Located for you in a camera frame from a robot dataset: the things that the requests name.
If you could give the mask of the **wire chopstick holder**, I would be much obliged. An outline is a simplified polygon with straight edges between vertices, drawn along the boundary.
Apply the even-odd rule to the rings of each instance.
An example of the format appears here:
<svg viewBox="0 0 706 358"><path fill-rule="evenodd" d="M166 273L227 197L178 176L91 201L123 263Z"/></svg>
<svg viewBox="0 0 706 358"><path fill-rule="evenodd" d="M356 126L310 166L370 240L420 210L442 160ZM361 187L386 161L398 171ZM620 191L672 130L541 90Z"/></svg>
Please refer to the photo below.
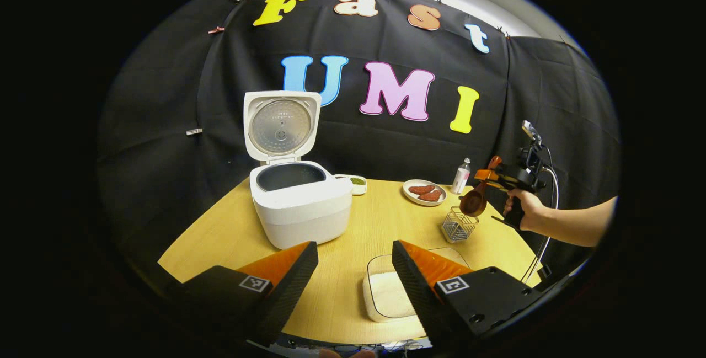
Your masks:
<svg viewBox="0 0 706 358"><path fill-rule="evenodd" d="M478 217L466 215L459 206L452 206L447 212L440 230L446 242L459 243L467 240L478 224Z"/></svg>

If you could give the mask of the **white rice cooker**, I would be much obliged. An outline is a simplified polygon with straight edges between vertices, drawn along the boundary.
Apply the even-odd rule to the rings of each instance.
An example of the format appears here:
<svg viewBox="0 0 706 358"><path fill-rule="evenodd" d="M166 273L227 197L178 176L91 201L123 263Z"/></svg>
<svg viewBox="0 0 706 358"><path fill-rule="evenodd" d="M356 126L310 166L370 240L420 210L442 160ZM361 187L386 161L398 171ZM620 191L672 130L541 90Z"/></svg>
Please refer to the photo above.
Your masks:
<svg viewBox="0 0 706 358"><path fill-rule="evenodd" d="M318 134L321 96L258 91L244 95L245 149L259 166L250 171L250 196L274 247L326 243L350 220L353 184L303 159Z"/></svg>

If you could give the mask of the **white round plate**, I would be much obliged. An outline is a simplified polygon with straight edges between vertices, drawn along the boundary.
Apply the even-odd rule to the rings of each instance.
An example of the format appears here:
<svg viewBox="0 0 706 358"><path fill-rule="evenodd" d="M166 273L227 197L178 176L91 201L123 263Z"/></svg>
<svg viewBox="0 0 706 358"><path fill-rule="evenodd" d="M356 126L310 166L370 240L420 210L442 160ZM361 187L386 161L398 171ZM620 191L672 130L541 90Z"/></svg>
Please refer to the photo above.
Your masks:
<svg viewBox="0 0 706 358"><path fill-rule="evenodd" d="M418 198L419 196L417 194L408 192L408 187L411 187L413 185L434 185L435 190L443 190L443 193L442 193L438 202L424 202L422 200L419 200L419 198ZM423 179L406 180L406 182L404 182L404 184L403 184L403 193L407 198L409 198L409 200L411 200L411 202L414 202L414 203L416 203L418 205L422 205L422 206L428 206L428 207L439 206L441 203L443 203L445 201L445 199L448 196L443 187L441 187L438 184L434 184L433 182L430 182L428 180L423 180Z"/></svg>

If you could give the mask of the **clear container of rice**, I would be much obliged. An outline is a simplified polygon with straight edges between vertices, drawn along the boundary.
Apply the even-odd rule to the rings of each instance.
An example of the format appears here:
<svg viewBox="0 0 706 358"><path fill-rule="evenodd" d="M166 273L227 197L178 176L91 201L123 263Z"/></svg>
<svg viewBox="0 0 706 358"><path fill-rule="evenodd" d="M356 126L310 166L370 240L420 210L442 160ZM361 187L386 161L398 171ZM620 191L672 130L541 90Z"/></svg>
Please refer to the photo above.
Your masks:
<svg viewBox="0 0 706 358"><path fill-rule="evenodd" d="M398 277L392 255L379 255L367 264L362 295L368 319L378 323L417 320L416 312Z"/></svg>

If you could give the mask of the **clear bottle with white label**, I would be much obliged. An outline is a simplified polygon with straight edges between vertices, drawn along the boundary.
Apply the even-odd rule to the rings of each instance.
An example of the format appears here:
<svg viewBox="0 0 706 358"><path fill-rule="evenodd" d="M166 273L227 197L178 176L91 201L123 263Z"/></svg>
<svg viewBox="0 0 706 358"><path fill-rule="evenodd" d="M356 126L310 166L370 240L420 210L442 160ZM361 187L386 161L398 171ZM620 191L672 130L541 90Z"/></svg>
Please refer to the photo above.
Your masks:
<svg viewBox="0 0 706 358"><path fill-rule="evenodd" d="M467 185L467 180L470 176L470 159L464 158L463 162L459 167L457 167L456 176L451 185L451 192L459 195L464 192L464 188Z"/></svg>

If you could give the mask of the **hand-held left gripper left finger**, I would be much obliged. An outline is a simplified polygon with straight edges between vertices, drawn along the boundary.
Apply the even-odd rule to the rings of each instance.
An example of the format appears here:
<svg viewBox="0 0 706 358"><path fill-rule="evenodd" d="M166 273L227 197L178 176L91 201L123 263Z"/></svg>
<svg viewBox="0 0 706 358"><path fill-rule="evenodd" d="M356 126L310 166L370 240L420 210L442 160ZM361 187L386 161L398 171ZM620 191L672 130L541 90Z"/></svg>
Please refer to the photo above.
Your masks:
<svg viewBox="0 0 706 358"><path fill-rule="evenodd" d="M168 296L216 340L268 346L279 337L317 265L317 243L303 242L236 270L212 266Z"/></svg>

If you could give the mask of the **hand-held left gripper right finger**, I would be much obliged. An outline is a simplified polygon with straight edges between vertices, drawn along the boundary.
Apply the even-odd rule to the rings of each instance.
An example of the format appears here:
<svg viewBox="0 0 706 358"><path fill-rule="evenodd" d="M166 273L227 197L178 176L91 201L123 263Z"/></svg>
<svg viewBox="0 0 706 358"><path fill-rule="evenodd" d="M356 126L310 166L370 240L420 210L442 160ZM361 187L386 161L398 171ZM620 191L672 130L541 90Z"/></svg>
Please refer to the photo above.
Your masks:
<svg viewBox="0 0 706 358"><path fill-rule="evenodd" d="M542 295L503 270L472 270L413 243L392 243L392 263L435 348L474 344Z"/></svg>

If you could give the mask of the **brown wooden spoon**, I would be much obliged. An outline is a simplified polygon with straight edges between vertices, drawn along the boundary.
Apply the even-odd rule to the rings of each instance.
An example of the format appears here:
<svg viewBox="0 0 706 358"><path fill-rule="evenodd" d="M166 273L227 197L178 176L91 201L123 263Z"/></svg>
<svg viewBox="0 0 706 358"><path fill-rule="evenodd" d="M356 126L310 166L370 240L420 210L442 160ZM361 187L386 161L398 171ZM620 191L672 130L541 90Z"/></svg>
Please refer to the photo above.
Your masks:
<svg viewBox="0 0 706 358"><path fill-rule="evenodd" d="M502 159L500 156L493 156L486 169L496 169L501 162ZM473 190L466 193L463 198L461 198L461 204L459 207L464 214L478 217L482 214L482 212L484 212L487 206L487 187L489 186L486 182L479 180L479 184Z"/></svg>

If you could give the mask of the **white divided dish of beans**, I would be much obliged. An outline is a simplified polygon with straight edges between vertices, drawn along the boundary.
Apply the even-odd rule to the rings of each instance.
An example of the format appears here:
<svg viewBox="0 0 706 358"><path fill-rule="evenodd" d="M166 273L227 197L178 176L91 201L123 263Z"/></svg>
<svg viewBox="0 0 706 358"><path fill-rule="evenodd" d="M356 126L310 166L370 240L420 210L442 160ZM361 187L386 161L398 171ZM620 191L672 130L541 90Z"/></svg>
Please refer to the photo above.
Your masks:
<svg viewBox="0 0 706 358"><path fill-rule="evenodd" d="M360 196L367 192L367 180L360 175L334 174L333 177L336 179L350 180L352 184L351 194L353 194L353 196Z"/></svg>

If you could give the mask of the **black backdrop cloth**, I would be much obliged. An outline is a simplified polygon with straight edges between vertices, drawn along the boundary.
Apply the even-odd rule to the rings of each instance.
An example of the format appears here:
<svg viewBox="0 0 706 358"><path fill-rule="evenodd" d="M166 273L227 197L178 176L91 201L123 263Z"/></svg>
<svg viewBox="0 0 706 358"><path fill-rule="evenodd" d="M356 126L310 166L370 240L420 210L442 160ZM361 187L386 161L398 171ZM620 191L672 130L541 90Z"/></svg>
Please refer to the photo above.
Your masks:
<svg viewBox="0 0 706 358"><path fill-rule="evenodd" d="M432 0L191 0L131 54L98 124L99 192L141 275L162 282L157 260L256 166L244 94L286 83L322 94L307 159L334 174L450 184L464 158L513 160L529 121L560 208L618 194L616 112L573 46Z"/></svg>

